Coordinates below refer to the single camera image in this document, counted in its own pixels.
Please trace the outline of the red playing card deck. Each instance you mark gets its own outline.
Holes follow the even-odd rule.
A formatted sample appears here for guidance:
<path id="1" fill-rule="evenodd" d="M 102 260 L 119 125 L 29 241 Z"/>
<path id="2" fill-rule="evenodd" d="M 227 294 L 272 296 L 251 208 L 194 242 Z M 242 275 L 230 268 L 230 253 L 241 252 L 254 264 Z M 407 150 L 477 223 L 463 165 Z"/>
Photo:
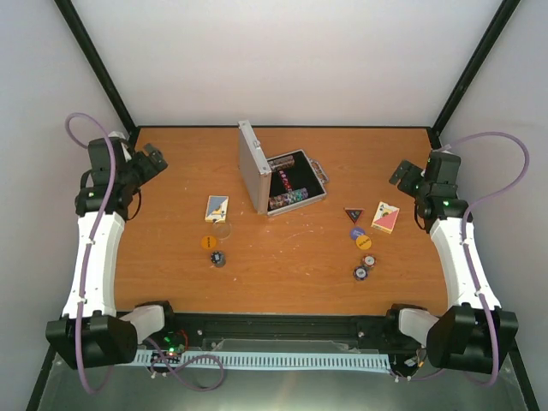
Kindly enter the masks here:
<path id="1" fill-rule="evenodd" d="M 399 211 L 398 207 L 380 201 L 373 216 L 371 227 L 391 234 L 395 228 Z"/>

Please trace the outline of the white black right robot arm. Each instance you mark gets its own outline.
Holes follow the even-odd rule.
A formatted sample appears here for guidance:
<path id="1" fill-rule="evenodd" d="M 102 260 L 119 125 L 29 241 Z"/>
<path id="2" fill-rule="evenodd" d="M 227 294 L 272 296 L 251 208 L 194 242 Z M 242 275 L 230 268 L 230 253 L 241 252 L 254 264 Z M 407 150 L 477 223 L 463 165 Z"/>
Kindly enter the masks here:
<path id="1" fill-rule="evenodd" d="M 515 313 L 494 295 L 474 240 L 473 216 L 457 196 L 458 156 L 431 152 L 426 167 L 403 160 L 390 184 L 414 199 L 416 223 L 432 240 L 440 259 L 448 308 L 437 317 L 425 308 L 395 304 L 387 316 L 399 333 L 426 350 L 440 369 L 493 374 L 515 339 Z"/>

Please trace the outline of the blue playing card deck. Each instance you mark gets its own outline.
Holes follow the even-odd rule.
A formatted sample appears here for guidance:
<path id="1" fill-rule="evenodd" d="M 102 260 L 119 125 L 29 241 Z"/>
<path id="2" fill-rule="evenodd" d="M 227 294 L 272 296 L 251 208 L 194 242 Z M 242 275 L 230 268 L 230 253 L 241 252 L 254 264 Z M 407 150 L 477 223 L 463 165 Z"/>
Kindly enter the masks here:
<path id="1" fill-rule="evenodd" d="M 224 195 L 210 195 L 205 209 L 207 223 L 224 223 L 228 215 L 229 197 Z"/>

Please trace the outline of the yellow big blind button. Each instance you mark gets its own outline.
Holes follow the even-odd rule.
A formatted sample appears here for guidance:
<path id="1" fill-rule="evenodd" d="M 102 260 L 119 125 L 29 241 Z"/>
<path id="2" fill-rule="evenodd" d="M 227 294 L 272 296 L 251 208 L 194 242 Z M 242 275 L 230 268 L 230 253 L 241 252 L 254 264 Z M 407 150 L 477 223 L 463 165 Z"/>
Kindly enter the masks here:
<path id="1" fill-rule="evenodd" d="M 368 235 L 359 235 L 355 239 L 355 244 L 360 250 L 368 250 L 372 246 L 372 240 Z"/>

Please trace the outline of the silver aluminium poker case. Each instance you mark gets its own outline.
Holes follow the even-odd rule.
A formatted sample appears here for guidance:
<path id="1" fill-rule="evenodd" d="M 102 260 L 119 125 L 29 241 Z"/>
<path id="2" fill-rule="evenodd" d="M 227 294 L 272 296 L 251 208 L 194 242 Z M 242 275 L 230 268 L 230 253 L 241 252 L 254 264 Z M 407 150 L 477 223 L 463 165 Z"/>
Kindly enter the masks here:
<path id="1" fill-rule="evenodd" d="M 293 211 L 323 200 L 326 195 L 325 185 L 329 182 L 321 164 L 309 158 L 302 150 L 295 150 L 268 158 L 248 120 L 239 121 L 238 168 L 245 182 L 250 200 L 259 215 L 273 217 Z M 285 169 L 293 190 L 306 188 L 308 198 L 293 205 L 271 211 L 269 198 L 287 193 L 283 187 L 278 171 L 272 172 L 268 161 L 274 158 L 292 155 L 295 166 Z"/>

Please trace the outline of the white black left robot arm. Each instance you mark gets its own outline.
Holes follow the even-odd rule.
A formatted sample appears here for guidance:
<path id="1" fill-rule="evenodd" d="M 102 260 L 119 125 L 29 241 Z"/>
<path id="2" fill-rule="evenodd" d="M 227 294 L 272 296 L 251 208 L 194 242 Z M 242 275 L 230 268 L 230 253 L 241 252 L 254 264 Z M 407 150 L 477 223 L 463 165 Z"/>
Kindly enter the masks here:
<path id="1" fill-rule="evenodd" d="M 45 330 L 72 369 L 127 364 L 146 338 L 165 345 L 178 334 L 167 301 L 139 304 L 123 316 L 115 305 L 116 258 L 129 206 L 167 168 L 163 154 L 150 144 L 136 151 L 119 137 L 93 140 L 87 153 L 91 166 L 74 201 L 79 240 L 74 278 L 60 319 Z"/>

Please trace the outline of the purple small blind button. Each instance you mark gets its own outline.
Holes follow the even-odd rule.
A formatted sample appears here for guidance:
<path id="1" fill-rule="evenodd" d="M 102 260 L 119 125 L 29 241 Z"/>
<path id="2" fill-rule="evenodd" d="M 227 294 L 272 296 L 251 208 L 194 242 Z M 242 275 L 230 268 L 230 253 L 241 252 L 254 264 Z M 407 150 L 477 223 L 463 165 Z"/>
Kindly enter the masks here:
<path id="1" fill-rule="evenodd" d="M 363 230 L 363 228 L 361 228 L 361 227 L 353 227 L 349 232 L 350 238 L 353 241 L 355 241 L 358 237 L 360 237 L 362 235 L 365 235 L 365 234 L 366 234 L 365 230 Z"/>

